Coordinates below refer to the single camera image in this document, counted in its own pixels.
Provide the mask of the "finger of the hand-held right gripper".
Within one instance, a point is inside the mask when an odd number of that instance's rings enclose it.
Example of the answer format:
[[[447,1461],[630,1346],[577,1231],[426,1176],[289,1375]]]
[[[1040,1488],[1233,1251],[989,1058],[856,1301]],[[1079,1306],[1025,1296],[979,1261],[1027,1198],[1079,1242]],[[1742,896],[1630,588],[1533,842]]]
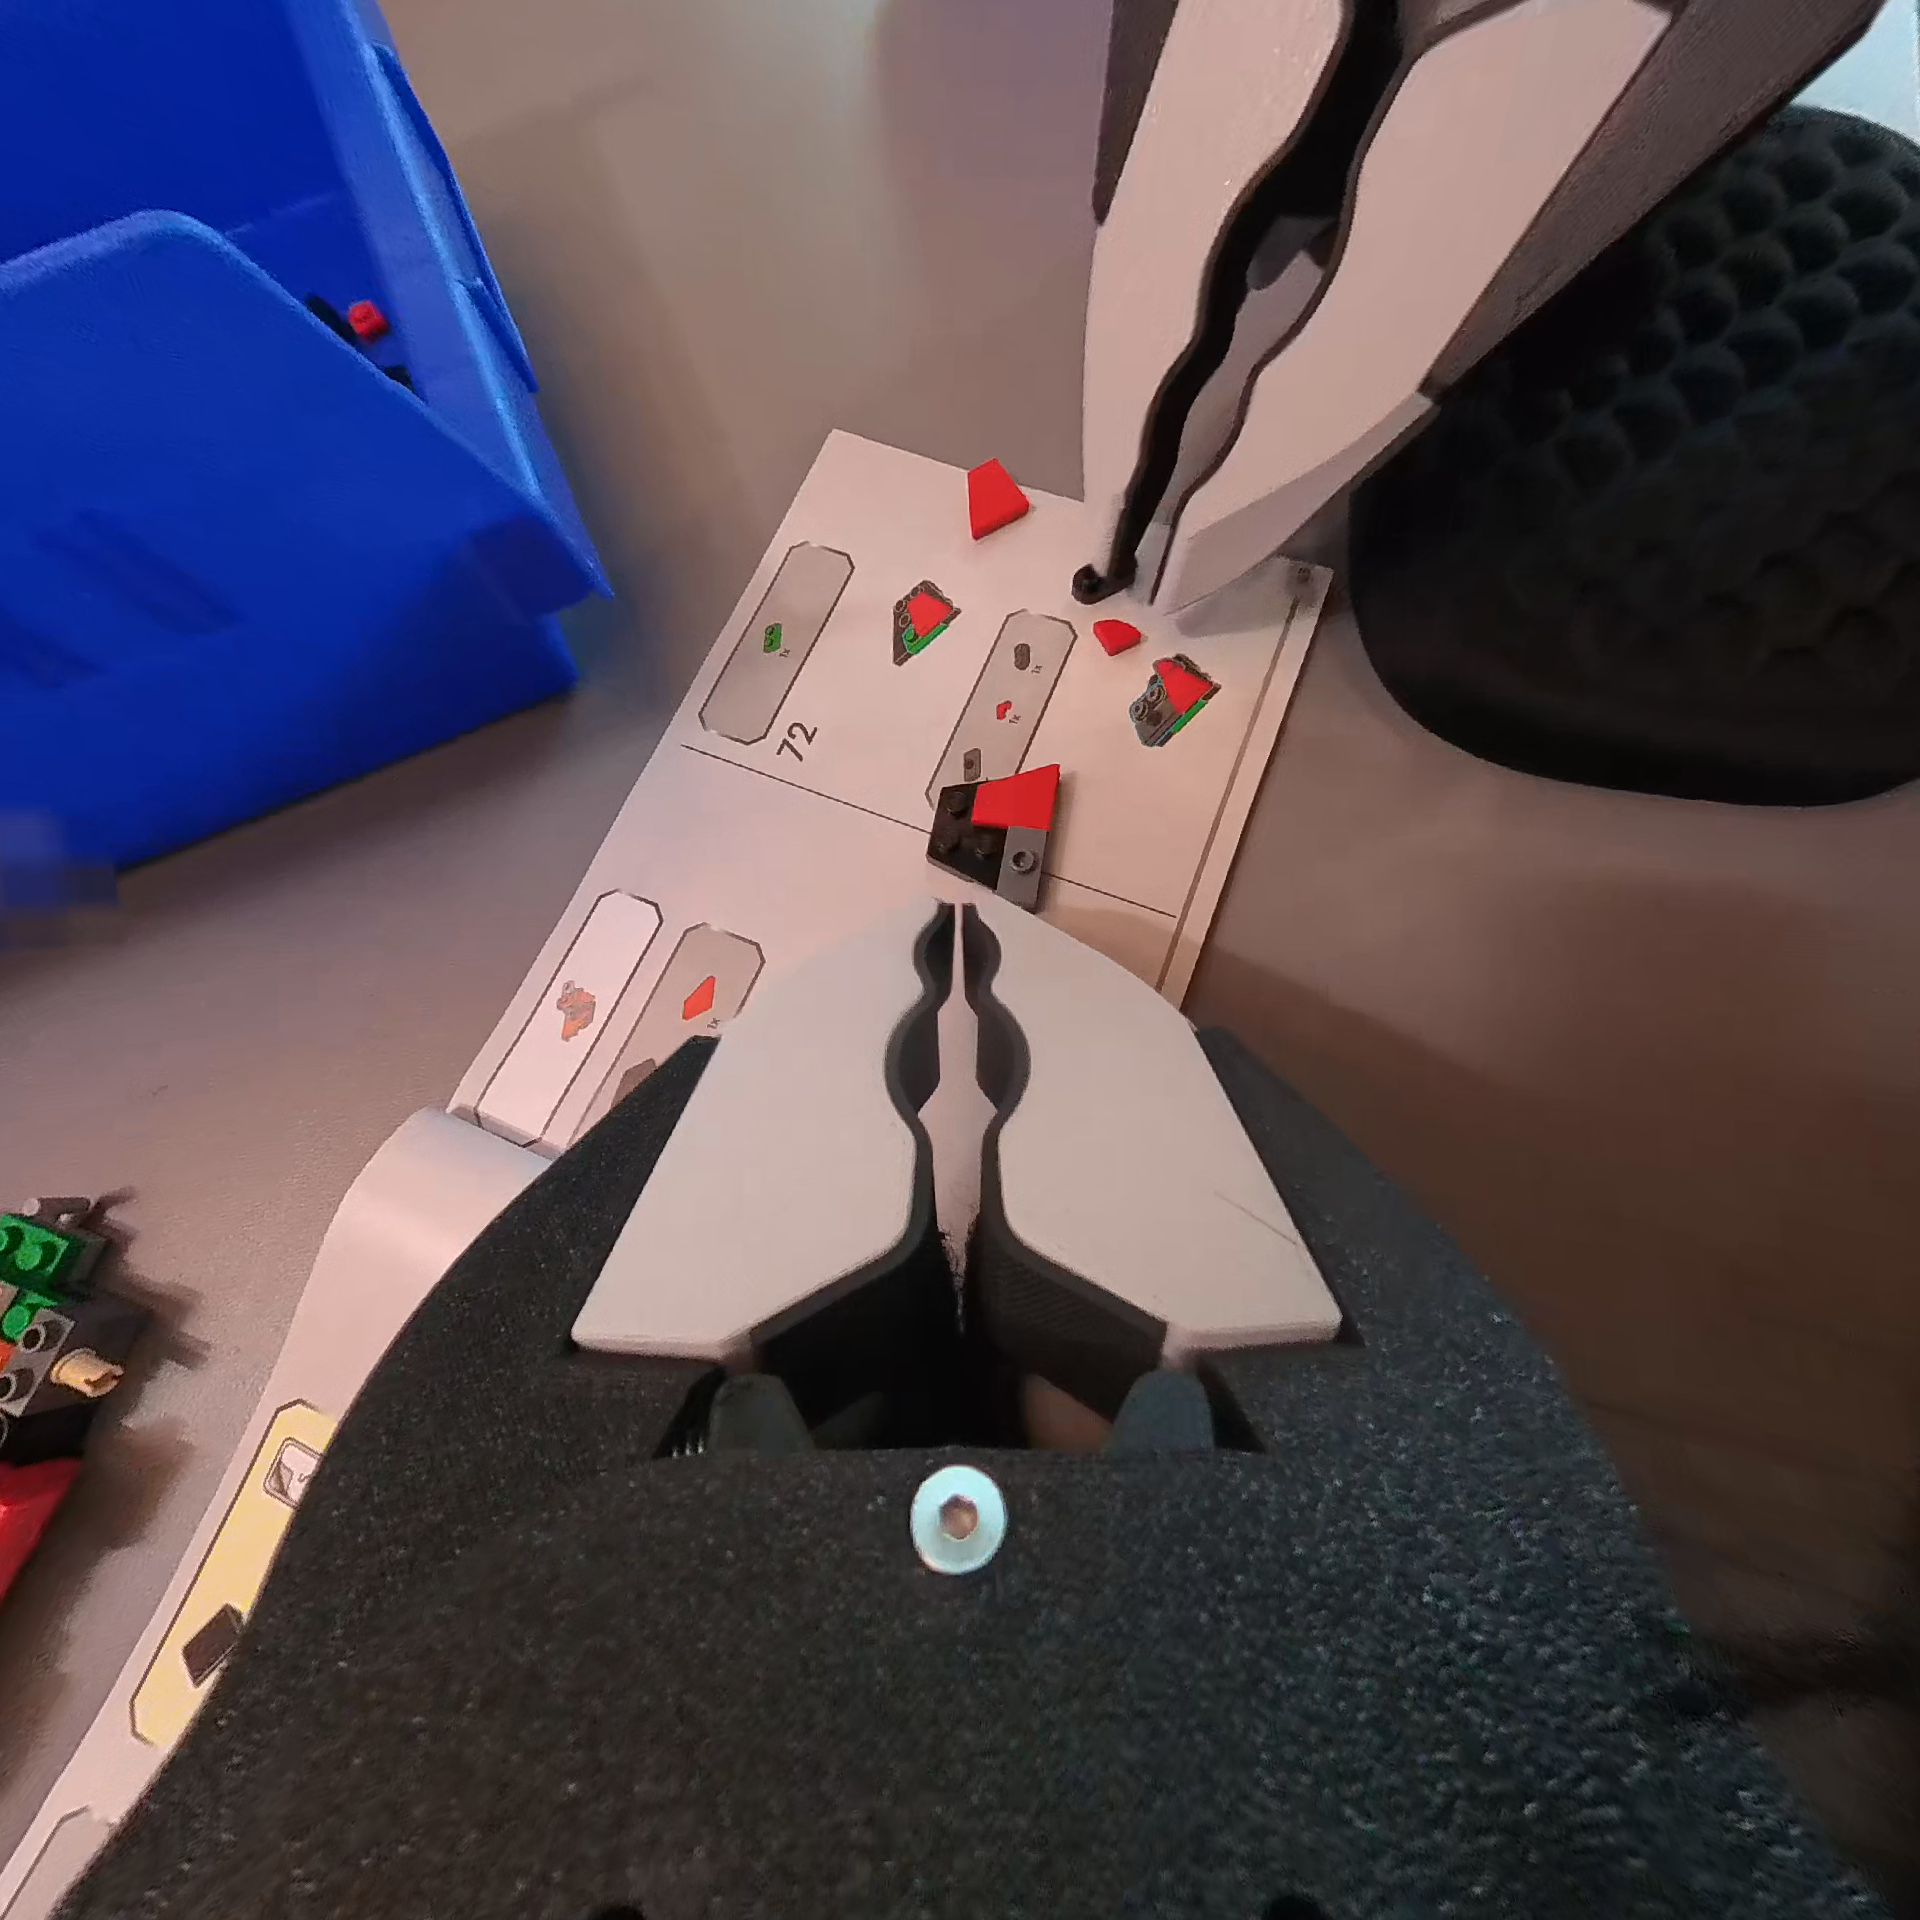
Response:
[[[1277,553],[1427,411],[1425,381],[1667,28],[1655,3],[1512,3],[1425,45],[1359,158],[1336,259],[1173,516],[1153,603]]]
[[[1346,3],[1115,3],[1083,355],[1090,559],[1135,556],[1226,359],[1260,183],[1349,45]]]

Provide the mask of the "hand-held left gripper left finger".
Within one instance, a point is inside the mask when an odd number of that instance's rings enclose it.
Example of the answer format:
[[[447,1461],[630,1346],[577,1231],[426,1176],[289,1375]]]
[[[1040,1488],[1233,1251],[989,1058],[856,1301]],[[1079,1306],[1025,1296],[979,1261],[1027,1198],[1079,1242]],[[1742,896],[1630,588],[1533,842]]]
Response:
[[[729,1361],[935,1223],[950,906],[905,903],[759,986],[697,1076],[570,1336]]]

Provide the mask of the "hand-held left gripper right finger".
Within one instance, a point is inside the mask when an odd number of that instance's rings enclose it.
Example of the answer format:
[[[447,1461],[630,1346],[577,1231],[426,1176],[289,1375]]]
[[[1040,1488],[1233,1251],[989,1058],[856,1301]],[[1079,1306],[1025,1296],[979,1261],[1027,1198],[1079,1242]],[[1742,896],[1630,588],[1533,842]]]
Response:
[[[1096,949],[1000,903],[963,915],[979,1225],[1152,1362],[1329,1342],[1339,1308],[1196,1028]]]

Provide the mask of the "black and red brick assembly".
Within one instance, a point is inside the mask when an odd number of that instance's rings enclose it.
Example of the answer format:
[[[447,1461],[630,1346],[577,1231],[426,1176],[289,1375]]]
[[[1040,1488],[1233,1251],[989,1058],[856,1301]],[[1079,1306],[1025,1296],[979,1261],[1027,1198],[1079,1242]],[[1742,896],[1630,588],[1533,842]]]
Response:
[[[943,786],[925,859],[1033,915],[1042,896],[1042,865],[1059,789],[1062,769],[1057,762],[1012,776]]]

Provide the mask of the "white building instruction booklet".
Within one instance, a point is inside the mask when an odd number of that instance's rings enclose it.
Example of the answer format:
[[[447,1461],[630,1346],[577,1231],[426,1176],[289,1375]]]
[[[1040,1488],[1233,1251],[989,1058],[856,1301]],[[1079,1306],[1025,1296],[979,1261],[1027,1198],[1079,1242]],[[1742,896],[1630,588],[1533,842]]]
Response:
[[[3,1849],[46,1918],[149,1785],[349,1396],[482,1225],[637,1068],[923,895],[950,781],[1057,762],[1040,915],[1182,1003],[1330,588],[1270,556],[1189,612],[1073,606],[1076,501],[972,541],[965,475],[833,431],[477,1059],[333,1211],[220,1492],[55,1788]],[[1096,618],[1139,625],[1106,656]]]

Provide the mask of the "red brick-built toy car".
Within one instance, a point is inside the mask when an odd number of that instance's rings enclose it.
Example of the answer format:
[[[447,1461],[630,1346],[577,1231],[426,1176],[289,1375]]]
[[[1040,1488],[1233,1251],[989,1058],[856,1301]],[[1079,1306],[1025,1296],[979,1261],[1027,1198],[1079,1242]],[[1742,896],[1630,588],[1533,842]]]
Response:
[[[3,1211],[3,1596],[70,1498],[155,1323],[125,1276],[119,1193]]]

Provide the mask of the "blue bin with divider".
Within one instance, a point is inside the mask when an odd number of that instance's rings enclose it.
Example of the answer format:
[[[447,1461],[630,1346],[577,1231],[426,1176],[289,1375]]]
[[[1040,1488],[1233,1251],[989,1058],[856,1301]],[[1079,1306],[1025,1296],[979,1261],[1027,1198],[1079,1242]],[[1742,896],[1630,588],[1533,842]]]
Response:
[[[302,295],[383,302],[426,403]],[[6,3],[3,815],[169,853],[565,693],[587,595],[376,3]]]

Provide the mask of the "pile of loose toy bricks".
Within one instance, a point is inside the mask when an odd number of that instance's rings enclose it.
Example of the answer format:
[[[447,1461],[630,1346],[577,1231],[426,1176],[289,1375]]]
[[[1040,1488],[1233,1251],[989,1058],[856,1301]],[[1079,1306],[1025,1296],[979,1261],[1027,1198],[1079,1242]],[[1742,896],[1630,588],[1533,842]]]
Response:
[[[406,332],[383,302],[363,296],[336,305],[323,295],[302,295],[300,302],[317,323],[329,329],[332,338],[345,342],[389,382],[426,403],[426,391],[415,373]]]

